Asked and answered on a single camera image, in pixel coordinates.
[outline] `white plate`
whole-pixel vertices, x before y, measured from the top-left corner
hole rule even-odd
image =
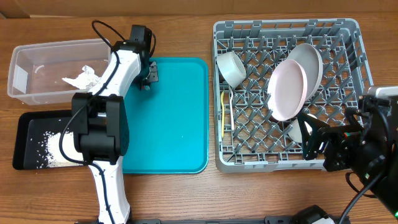
[[[267,93],[271,94],[268,108],[278,121],[293,118],[304,105],[307,94],[307,76],[300,64],[286,59],[272,72]]]
[[[310,44],[300,44],[287,56],[287,59],[295,60],[305,71],[307,76],[307,95],[309,100],[318,90],[322,80],[323,62],[318,50]]]

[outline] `white bowl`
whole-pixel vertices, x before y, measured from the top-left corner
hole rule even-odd
[[[243,63],[234,52],[219,55],[216,61],[221,75],[231,87],[236,88],[246,79]]]
[[[313,117],[313,118],[317,118],[316,116],[312,115],[312,114],[308,114],[309,116]],[[311,126],[307,123],[304,122],[305,126],[307,127],[307,131],[309,134],[312,133],[312,128]],[[302,135],[301,135],[301,130],[300,130],[300,125],[299,125],[299,121],[298,119],[295,119],[292,123],[292,129],[289,131],[289,133],[287,133],[287,135],[289,135],[289,137],[298,143],[301,143],[303,141]]]

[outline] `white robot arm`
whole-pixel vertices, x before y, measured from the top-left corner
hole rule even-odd
[[[144,26],[133,26],[131,35],[130,40],[117,42],[114,46],[119,61],[112,53],[100,81],[88,93],[77,93],[72,99],[72,113],[77,114],[76,125],[72,126],[75,148],[83,154],[83,160],[93,173],[99,200],[99,217],[94,223],[132,222],[123,181],[123,156],[129,145],[123,99],[133,82],[142,88],[151,82],[148,76],[153,77],[153,73],[149,66],[151,31]],[[99,91],[94,100],[89,100]]]
[[[141,62],[139,55],[130,50],[118,50],[117,54],[120,58],[118,70],[109,82],[100,96],[126,96],[126,93],[133,81],[141,71]],[[101,80],[89,92],[96,93],[107,81],[116,66],[116,56],[112,54],[111,61],[106,68]],[[106,195],[108,196],[109,209],[111,210],[115,223],[127,223],[130,218],[130,205],[127,202],[126,193],[124,191],[123,181],[123,156],[120,156],[115,165],[111,165],[108,161],[94,160],[93,163],[98,165],[104,172],[106,182]],[[109,213],[106,209],[104,188],[101,175],[98,169],[89,165],[95,180],[95,186],[99,201],[99,217],[98,222],[104,224],[112,224]]]

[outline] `white tag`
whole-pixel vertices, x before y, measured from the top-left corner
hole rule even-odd
[[[27,86],[27,71],[21,68],[18,65],[15,65],[14,70],[14,79],[12,81],[12,86],[17,90],[26,94],[26,86]]]

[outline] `wood grain surface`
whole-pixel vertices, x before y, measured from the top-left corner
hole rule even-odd
[[[344,172],[285,170],[224,174],[218,171],[211,82],[211,34],[216,21],[333,17],[352,17],[359,22],[374,83],[398,85],[398,15],[394,13],[95,18],[112,25],[124,36],[129,35],[131,24],[145,24],[156,33],[156,57],[200,57],[210,69],[210,161],[207,168],[196,175],[125,175],[127,199],[134,218],[264,218],[266,215],[293,215],[313,204],[332,215],[341,214],[355,195],[345,182]],[[89,168],[16,171],[11,165],[19,116],[26,111],[70,108],[70,104],[28,106],[6,93],[14,47],[97,38],[91,29],[93,19],[0,21],[0,223],[72,223],[98,217],[98,201]],[[117,36],[105,28],[100,31],[111,42],[117,40]],[[396,223],[387,209],[371,198],[361,198],[349,215],[353,223]]]

